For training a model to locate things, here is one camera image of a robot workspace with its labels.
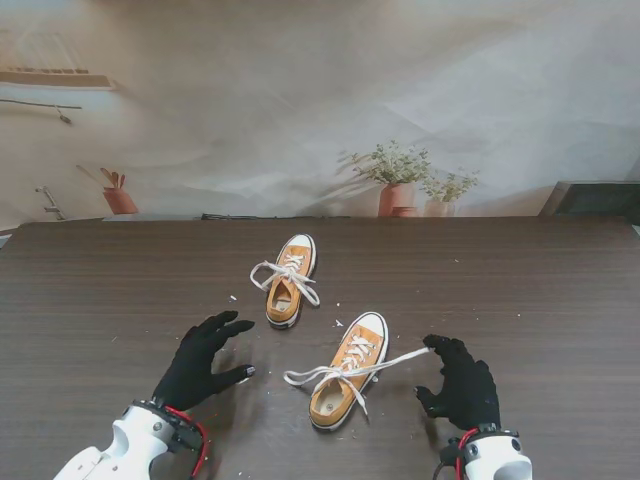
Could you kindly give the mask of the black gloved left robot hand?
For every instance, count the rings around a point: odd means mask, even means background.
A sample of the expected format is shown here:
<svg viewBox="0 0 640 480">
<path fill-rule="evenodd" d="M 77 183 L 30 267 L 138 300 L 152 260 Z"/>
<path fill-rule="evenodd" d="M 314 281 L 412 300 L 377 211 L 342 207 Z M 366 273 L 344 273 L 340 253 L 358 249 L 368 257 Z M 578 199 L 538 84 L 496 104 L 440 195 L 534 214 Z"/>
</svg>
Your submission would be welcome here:
<svg viewBox="0 0 640 480">
<path fill-rule="evenodd" d="M 186 332 L 152 393 L 156 404 L 187 411 L 254 375 L 255 367 L 249 364 L 218 373 L 212 370 L 215 355 L 226 342 L 255 325 L 237 317 L 237 311 L 223 311 Z"/>
</svg>

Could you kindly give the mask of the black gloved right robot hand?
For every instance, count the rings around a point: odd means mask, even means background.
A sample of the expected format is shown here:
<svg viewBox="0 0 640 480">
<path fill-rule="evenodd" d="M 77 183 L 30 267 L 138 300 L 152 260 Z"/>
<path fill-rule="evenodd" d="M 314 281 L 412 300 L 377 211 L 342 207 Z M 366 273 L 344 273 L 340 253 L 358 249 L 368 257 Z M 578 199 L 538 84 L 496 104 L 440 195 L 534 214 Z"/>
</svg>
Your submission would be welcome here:
<svg viewBox="0 0 640 480">
<path fill-rule="evenodd" d="M 488 365 L 475 360 L 463 341 L 429 334 L 423 344 L 435 352 L 443 364 L 443 385 L 434 394 L 424 386 L 415 387 L 416 398 L 429 418 L 445 418 L 460 430 L 483 425 L 501 427 L 497 388 Z"/>
</svg>

